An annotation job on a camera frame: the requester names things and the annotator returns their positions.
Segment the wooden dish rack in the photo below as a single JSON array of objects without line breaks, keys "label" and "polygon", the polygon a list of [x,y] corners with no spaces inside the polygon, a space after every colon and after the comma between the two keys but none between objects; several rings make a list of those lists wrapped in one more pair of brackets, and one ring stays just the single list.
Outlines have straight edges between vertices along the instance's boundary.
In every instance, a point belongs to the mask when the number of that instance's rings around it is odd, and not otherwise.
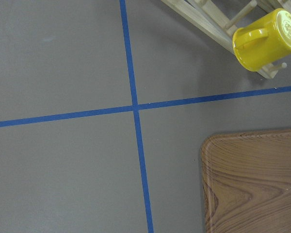
[{"label": "wooden dish rack", "polygon": [[[267,14],[278,8],[291,13],[290,0],[251,0],[231,19],[211,0],[165,0],[164,3],[233,54],[232,37],[239,29],[236,24],[254,8],[260,7]],[[286,63],[273,65],[272,62],[257,72],[266,79],[272,79],[286,66]]]}]

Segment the wooden cutting board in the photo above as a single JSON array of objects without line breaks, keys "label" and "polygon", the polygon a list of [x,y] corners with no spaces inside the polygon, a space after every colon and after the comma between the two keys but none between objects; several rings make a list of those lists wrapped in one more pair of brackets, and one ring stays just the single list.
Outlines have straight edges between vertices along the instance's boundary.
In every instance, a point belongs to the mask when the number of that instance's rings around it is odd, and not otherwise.
[{"label": "wooden cutting board", "polygon": [[291,129],[217,134],[201,146],[208,233],[291,233]]}]

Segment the yellow mug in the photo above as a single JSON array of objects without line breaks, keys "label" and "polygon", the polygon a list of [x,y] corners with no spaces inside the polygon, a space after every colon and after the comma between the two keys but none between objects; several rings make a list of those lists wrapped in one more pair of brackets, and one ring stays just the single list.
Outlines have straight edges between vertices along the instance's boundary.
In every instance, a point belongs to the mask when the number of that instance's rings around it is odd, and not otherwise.
[{"label": "yellow mug", "polygon": [[232,37],[239,63],[249,71],[291,54],[291,13],[275,9],[250,25],[239,28]]}]

